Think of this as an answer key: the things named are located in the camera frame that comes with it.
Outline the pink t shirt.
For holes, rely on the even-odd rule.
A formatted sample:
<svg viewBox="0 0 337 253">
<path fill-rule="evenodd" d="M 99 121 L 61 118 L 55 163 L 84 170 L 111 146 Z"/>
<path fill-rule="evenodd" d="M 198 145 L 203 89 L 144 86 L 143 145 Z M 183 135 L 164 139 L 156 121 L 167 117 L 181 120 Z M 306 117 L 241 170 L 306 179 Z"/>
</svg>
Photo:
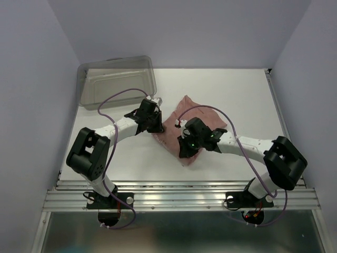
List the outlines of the pink t shirt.
<svg viewBox="0 0 337 253">
<path fill-rule="evenodd" d="M 153 133 L 152 136 L 155 140 L 159 142 L 170 154 L 179 160 L 183 166 L 191 165 L 197 157 L 200 155 L 202 150 L 200 150 L 196 155 L 191 158 L 179 158 L 179 141 L 178 136 L 181 134 L 181 130 L 174 126 L 176 119 L 187 109 L 197 106 L 199 104 L 192 101 L 192 99 L 185 95 L 178 103 L 176 109 L 171 113 L 171 115 L 163 122 L 163 133 Z M 186 112 L 182 116 L 182 120 L 190 120 L 194 117 L 201 119 L 206 126 L 211 130 L 216 128 L 226 128 L 227 124 L 224 122 L 220 116 L 210 108 L 196 108 Z"/>
</svg>

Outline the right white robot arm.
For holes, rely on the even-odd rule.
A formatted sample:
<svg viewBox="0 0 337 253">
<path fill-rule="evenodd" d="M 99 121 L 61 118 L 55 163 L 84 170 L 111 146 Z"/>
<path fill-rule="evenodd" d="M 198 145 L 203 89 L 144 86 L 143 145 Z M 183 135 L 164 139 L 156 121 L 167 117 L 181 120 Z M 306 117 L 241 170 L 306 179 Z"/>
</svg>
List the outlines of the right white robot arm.
<svg viewBox="0 0 337 253">
<path fill-rule="evenodd" d="M 230 192 L 232 208 L 250 207 L 277 190 L 292 191 L 308 165 L 305 157 L 286 137 L 275 140 L 261 140 L 238 137 L 226 129 L 210 129 L 194 117 L 190 120 L 176 120 L 179 158 L 190 158 L 200 149 L 221 154 L 242 156 L 248 163 L 257 161 L 266 166 L 267 172 L 258 173 L 241 192 Z"/>
</svg>

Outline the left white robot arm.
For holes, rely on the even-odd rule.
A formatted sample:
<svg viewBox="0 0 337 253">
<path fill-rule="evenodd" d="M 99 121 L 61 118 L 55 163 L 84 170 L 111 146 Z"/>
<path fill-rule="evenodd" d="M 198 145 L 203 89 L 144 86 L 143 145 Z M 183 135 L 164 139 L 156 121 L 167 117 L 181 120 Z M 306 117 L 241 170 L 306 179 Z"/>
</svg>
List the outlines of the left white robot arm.
<svg viewBox="0 0 337 253">
<path fill-rule="evenodd" d="M 139 108 L 125 114 L 117 122 L 99 129 L 82 128 L 67 155 L 66 165 L 80 174 L 99 202 L 107 208 L 117 203 L 117 186 L 106 175 L 109 149 L 129 137 L 144 131 L 163 133 L 161 98 L 145 98 Z"/>
</svg>

